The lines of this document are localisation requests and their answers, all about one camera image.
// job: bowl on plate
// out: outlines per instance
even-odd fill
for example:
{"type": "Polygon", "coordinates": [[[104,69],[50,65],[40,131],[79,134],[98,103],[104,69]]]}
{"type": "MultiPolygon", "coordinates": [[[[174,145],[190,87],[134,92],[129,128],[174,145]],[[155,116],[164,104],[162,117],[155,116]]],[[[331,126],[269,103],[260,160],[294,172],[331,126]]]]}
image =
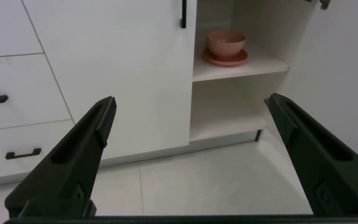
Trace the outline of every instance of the bowl on plate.
{"type": "Polygon", "coordinates": [[[209,51],[219,59],[229,59],[239,53],[246,43],[246,37],[240,33],[220,30],[206,36],[209,51]]]}

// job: pink plate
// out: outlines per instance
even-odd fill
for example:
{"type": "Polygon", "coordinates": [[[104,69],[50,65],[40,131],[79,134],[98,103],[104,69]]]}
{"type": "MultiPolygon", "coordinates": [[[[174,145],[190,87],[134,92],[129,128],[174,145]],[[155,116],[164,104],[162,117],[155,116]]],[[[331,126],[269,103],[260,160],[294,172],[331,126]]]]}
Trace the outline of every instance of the pink plate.
{"type": "Polygon", "coordinates": [[[216,58],[206,47],[203,51],[203,57],[207,62],[212,63],[214,65],[232,67],[245,63],[248,58],[248,53],[245,50],[241,49],[240,52],[235,54],[235,56],[232,56],[229,59],[222,60],[220,58],[216,58]]]}

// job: white shelf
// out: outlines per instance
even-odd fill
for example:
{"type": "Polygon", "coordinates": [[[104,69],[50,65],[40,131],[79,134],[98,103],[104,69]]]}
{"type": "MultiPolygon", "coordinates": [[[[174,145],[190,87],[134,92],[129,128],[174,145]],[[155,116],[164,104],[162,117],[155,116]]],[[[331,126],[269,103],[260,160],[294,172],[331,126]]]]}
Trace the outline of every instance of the white shelf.
{"type": "Polygon", "coordinates": [[[196,41],[193,82],[286,72],[290,68],[276,56],[250,41],[246,42],[246,46],[244,48],[248,53],[247,62],[238,67],[220,67],[206,62],[201,56],[205,47],[205,41],[196,41]]]}
{"type": "Polygon", "coordinates": [[[267,127],[260,111],[230,81],[193,84],[190,141],[267,127]]]}

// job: drawer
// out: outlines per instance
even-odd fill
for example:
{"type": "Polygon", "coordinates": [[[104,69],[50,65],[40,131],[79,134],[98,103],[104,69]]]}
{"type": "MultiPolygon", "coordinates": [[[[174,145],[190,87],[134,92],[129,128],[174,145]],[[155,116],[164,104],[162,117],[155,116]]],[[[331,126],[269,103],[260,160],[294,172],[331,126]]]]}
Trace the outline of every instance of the drawer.
{"type": "Polygon", "coordinates": [[[72,127],[68,120],[0,129],[0,177],[30,172],[72,127]],[[39,155],[5,159],[7,152],[29,154],[37,148],[41,148],[39,155]]]}
{"type": "Polygon", "coordinates": [[[0,0],[0,56],[42,53],[20,0],[0,0]]]}
{"type": "Polygon", "coordinates": [[[44,54],[0,57],[0,128],[71,119],[44,54]]]}

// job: tile floor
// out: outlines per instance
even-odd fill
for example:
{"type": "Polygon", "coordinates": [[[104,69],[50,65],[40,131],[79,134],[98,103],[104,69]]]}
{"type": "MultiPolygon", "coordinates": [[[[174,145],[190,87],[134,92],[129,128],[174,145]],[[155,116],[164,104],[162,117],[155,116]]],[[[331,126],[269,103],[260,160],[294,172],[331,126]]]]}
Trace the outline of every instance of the tile floor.
{"type": "MultiPolygon", "coordinates": [[[[0,223],[15,186],[0,186],[0,223]]],[[[287,152],[266,138],[102,168],[91,198],[97,215],[311,213],[287,152]]]]}

